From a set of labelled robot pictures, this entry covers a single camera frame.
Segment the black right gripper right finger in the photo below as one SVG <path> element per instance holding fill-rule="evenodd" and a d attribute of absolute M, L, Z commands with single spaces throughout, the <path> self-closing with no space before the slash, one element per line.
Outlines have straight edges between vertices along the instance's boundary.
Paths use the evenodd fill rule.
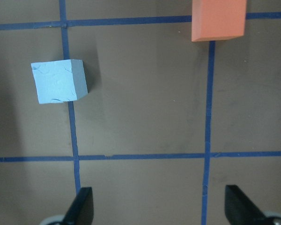
<path fill-rule="evenodd" d="M 272 224 L 237 185 L 225 187 L 224 213 L 230 225 Z"/>

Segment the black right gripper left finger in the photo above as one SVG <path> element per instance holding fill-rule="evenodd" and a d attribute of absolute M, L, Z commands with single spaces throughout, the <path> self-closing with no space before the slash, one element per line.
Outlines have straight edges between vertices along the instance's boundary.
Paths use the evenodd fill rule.
<path fill-rule="evenodd" d="M 92 187 L 82 187 L 65 214 L 66 225 L 91 225 L 94 218 Z"/>

